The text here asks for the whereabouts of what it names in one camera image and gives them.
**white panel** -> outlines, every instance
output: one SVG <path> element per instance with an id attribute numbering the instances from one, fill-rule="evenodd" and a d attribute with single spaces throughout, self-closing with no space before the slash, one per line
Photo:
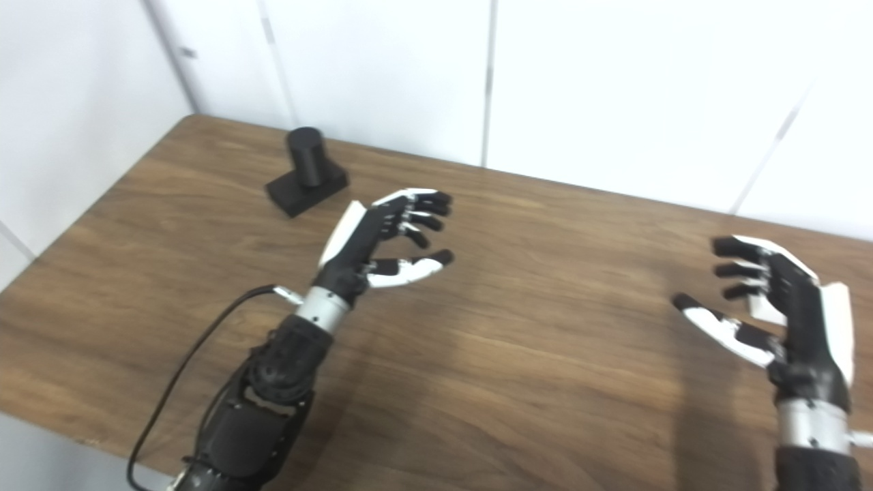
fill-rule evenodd
<path id="1" fill-rule="evenodd" d="M 31 263 L 30 258 L 17 249 L 9 238 L 6 230 L 0 230 L 0 292 Z"/>
<path id="2" fill-rule="evenodd" d="M 266 0 L 300 123 L 479 164 L 489 0 Z"/>
<path id="3" fill-rule="evenodd" d="M 825 0 L 504 0 L 487 166 L 729 211 L 805 93 Z"/>
<path id="4" fill-rule="evenodd" d="M 121 491 L 126 461 L 0 413 L 0 475 L 14 491 Z M 137 466 L 136 478 L 149 489 L 171 479 Z"/>
<path id="5" fill-rule="evenodd" d="M 139 2 L 2 4 L 0 221 L 40 254 L 189 105 Z"/>
<path id="6" fill-rule="evenodd" d="M 258 2 L 151 1 L 201 113 L 295 126 Z"/>
<path id="7" fill-rule="evenodd" d="M 851 17 L 740 215 L 873 240 L 872 25 Z"/>

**robotic hand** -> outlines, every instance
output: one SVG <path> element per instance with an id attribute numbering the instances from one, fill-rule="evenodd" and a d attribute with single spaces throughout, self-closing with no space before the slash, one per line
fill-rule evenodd
<path id="1" fill-rule="evenodd" d="M 297 312 L 252 350 L 219 392 L 204 415 L 194 455 L 168 491 L 258 491 L 278 474 L 312 406 L 316 372 L 357 297 L 368 287 L 421 280 L 453 259 L 448 250 L 373 259 L 376 247 L 398 235 L 427 247 L 413 224 L 442 230 L 433 215 L 448 215 L 450 203 L 451 197 L 437 190 L 406 189 L 369 208 L 357 201 L 348 206 L 306 298 L 275 287 L 299 304 Z"/>
<path id="2" fill-rule="evenodd" d="M 855 348 L 849 289 L 820 285 L 812 270 L 768 240 L 723 237 L 712 241 L 712 250 L 737 258 L 715 267 L 719 278 L 742 279 L 724 297 L 747 296 L 753 317 L 787 327 L 784 338 L 687 294 L 677 294 L 673 305 L 732 353 L 766 368 L 779 413 L 778 489 L 860 490 L 850 447 L 871 446 L 873 435 L 850 432 L 847 424 Z"/>

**black forearm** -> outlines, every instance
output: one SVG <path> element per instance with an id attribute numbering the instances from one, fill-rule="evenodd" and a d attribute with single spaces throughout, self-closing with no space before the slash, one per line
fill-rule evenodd
<path id="1" fill-rule="evenodd" d="M 861 491 L 858 463 L 851 455 L 814 448 L 776 450 L 776 491 Z"/>
<path id="2" fill-rule="evenodd" d="M 276 476 L 306 421 L 318 368 L 347 311 L 342 299 L 314 287 L 252 351 L 216 404 L 177 491 L 258 491 Z"/>

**white finger segment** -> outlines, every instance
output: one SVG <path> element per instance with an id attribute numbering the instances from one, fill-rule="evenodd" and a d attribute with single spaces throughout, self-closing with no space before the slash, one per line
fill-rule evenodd
<path id="1" fill-rule="evenodd" d="M 824 313 L 824 332 L 830 357 L 842 372 L 846 385 L 851 387 L 855 376 L 855 327 L 849 287 L 843 283 L 822 287 L 821 311 Z"/>
<path id="2" fill-rule="evenodd" d="M 734 336 L 737 334 L 739 324 L 736 321 L 732 319 L 720 321 L 712 312 L 703 307 L 685 308 L 682 310 L 682 314 L 734 355 L 760 367 L 766 367 L 773 361 L 773 353 L 737 341 Z"/>
<path id="3" fill-rule="evenodd" d="M 397 274 L 368 274 L 367 279 L 372 288 L 388 288 L 408 285 L 423 280 L 443 269 L 443 263 L 430 258 L 419 259 L 415 263 L 406 259 L 398 259 Z"/>
<path id="4" fill-rule="evenodd" d="M 330 234 L 330 239 L 327 240 L 324 252 L 321 253 L 319 259 L 319 267 L 325 265 L 326 262 L 333 259 L 334 256 L 342 251 L 348 240 L 352 237 L 354 229 L 358 228 L 358 224 L 367 214 L 367 208 L 360 201 L 353 201 L 348 204 L 346 212 L 343 213 L 340 222 L 336 224 L 333 232 Z"/>
<path id="5" fill-rule="evenodd" d="M 405 190 L 395 191 L 383 198 L 377 199 L 373 202 L 373 206 L 379 206 L 380 204 L 387 203 L 393 199 L 397 199 L 398 197 L 406 197 L 410 201 L 416 201 L 416 195 L 420 194 L 434 194 L 437 190 L 429 190 L 424 188 L 407 188 Z"/>

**wooden table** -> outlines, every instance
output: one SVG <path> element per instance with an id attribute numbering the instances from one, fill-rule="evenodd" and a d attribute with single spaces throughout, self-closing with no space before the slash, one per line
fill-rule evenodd
<path id="1" fill-rule="evenodd" d="M 342 142 L 328 148 L 351 188 L 291 220 L 263 190 L 288 169 L 283 136 L 185 119 L 3 292 L 0 410 L 127 455 L 228 302 L 272 282 L 305 291 L 350 199 L 427 186 L 456 199 L 430 237 L 457 261 L 359 301 L 270 489 L 771 489 L 764 372 L 669 302 L 687 291 L 741 313 L 710 273 L 708 238 L 729 233 L 775 240 L 851 286 L 853 419 L 873 428 L 873 244 Z M 402 239 L 384 249 L 413 252 Z M 264 298 L 227 321 L 146 464 L 181 469 L 208 399 L 289 310 Z M 873 453 L 858 457 L 873 483 Z"/>

